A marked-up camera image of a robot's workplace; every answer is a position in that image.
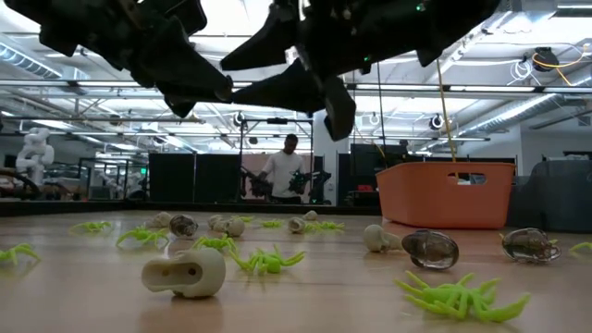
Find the black background rig frame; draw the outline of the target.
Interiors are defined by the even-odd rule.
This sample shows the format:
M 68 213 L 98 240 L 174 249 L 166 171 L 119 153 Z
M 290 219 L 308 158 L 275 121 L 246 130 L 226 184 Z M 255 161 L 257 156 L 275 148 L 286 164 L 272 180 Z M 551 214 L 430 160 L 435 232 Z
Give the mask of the black background rig frame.
M 250 133 L 251 130 L 254 130 L 261 122 L 265 122 L 271 125 L 288 125 L 290 123 L 294 123 L 297 125 L 298 128 L 302 130 L 302 132 L 306 133 L 306 131 L 302 128 L 301 123 L 307 123 L 311 129 L 308 133 L 310 139 L 310 171 L 308 173 L 301 173 L 300 176 L 295 177 L 292 180 L 292 186 L 294 190 L 297 190 L 299 194 L 302 194 L 305 188 L 305 181 L 309 181 L 310 191 L 314 188 L 314 148 L 313 148 L 313 134 L 314 134 L 314 122 L 311 119 L 287 119 L 284 117 L 270 117 L 265 119 L 253 119 L 253 118 L 243 118 L 240 121 L 239 129 L 240 129 L 240 149 L 239 149 L 239 167 L 240 167 L 240 174 L 239 174 L 239 188 L 237 189 L 237 199 L 242 198 L 246 194 L 246 178 L 250 177 L 251 179 L 257 179 L 253 172 L 247 171 L 246 168 L 242 167 L 242 156 L 243 156 L 243 145 L 244 139 L 247 134 Z

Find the dark translucent plastic skull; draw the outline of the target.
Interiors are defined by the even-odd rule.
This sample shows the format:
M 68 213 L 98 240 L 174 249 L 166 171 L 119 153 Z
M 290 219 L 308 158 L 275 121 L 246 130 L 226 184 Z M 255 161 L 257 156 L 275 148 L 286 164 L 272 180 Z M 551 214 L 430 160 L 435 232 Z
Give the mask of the dark translucent plastic skull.
M 406 235 L 401 246 L 412 263 L 420 268 L 446 270 L 460 257 L 459 246 L 453 238 L 431 229 L 419 229 Z
M 550 244 L 539 228 L 520 228 L 500 237 L 503 252 L 515 262 L 548 264 L 561 257 L 560 247 Z
M 170 232 L 177 238 L 192 238 L 199 225 L 195 222 L 192 216 L 175 215 L 172 216 L 169 222 Z

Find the dark grey plastic bin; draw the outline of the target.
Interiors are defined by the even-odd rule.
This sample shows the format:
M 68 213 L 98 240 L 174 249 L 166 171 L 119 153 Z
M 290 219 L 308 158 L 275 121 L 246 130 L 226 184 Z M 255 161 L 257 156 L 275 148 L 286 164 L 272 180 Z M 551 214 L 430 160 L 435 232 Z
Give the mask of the dark grey plastic bin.
M 551 160 L 516 177 L 508 227 L 592 233 L 592 160 Z

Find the orange plastic bin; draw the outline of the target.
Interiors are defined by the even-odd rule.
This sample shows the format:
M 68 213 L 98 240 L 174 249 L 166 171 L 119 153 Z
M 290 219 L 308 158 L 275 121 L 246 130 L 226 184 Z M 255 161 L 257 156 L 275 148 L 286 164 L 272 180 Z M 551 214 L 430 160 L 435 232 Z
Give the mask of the orange plastic bin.
M 381 213 L 416 228 L 503 228 L 513 173 L 509 163 L 398 164 L 376 174 Z

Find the black partition panel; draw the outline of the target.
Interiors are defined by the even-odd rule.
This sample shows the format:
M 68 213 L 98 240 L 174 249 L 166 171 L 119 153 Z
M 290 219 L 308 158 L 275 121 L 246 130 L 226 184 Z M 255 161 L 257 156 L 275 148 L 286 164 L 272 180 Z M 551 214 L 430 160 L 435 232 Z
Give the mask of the black partition panel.
M 148 167 L 153 202 L 229 204 L 237 199 L 237 154 L 150 154 Z

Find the white robot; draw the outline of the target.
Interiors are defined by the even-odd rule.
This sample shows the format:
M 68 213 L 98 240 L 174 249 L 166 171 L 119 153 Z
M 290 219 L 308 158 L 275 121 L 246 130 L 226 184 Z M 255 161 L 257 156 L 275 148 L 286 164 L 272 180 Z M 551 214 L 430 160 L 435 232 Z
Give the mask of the white robot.
M 50 136 L 48 128 L 32 128 L 23 138 L 24 145 L 17 155 L 16 169 L 36 185 L 43 184 L 46 166 L 55 160 L 54 147 L 47 143 Z

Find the silver ventilation duct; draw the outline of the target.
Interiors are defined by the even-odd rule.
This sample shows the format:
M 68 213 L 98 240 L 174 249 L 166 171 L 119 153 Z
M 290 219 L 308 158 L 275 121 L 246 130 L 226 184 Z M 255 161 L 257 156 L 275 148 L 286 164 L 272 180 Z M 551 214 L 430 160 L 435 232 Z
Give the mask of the silver ventilation duct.
M 50 68 L 2 42 L 0 42 L 0 60 L 45 80 L 59 80 L 62 78 L 61 73 L 56 69 Z
M 473 136 L 478 133 L 490 133 L 520 123 L 523 120 L 548 113 L 568 103 L 567 94 L 545 93 L 527 100 L 508 103 L 490 112 L 490 118 L 469 127 L 466 126 L 458 137 Z

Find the ceiling light strip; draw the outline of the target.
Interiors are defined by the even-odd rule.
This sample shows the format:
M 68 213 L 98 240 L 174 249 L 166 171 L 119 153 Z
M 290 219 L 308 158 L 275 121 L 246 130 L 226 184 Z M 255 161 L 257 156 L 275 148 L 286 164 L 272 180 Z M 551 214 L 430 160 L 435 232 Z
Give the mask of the ceiling light strip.
M 401 91 L 401 92 L 435 92 L 439 85 L 434 84 L 369 84 L 351 83 L 350 90 L 362 91 Z M 592 93 L 588 86 L 501 86 L 501 85 L 447 85 L 442 86 L 444 92 L 468 93 Z

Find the person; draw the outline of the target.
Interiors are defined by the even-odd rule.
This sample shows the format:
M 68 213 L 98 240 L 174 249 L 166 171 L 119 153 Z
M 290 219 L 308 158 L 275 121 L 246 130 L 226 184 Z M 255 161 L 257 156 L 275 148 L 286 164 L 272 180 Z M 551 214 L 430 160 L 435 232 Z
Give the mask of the person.
M 301 195 L 290 189 L 293 173 L 305 171 L 302 157 L 295 152 L 298 142 L 295 134 L 288 134 L 283 149 L 270 155 L 258 175 L 261 180 L 266 180 L 268 175 L 272 175 L 270 200 L 273 203 L 300 204 L 302 202 Z

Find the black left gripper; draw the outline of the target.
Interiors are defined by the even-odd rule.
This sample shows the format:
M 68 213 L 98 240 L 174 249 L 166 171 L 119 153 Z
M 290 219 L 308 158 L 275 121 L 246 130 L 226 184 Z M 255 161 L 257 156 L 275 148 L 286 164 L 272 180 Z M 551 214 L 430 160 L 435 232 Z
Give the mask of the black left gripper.
M 64 56 L 80 46 L 185 118 L 197 99 L 227 101 L 232 79 L 199 55 L 190 36 L 207 25 L 200 0 L 39 0 L 39 41 Z

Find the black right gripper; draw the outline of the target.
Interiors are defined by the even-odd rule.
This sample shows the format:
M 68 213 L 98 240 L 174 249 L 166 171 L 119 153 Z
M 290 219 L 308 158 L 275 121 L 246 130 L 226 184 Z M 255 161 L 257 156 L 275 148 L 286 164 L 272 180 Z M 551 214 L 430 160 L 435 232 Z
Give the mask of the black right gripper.
M 376 62 L 416 50 L 419 0 L 309 0 L 300 17 L 298 4 L 272 2 L 263 27 L 226 55 L 220 67 L 280 65 L 295 45 L 299 59 L 282 73 L 237 90 L 232 102 L 307 115 L 325 110 L 324 124 L 337 142 L 351 134 L 356 104 L 335 76 L 356 69 L 366 74 Z

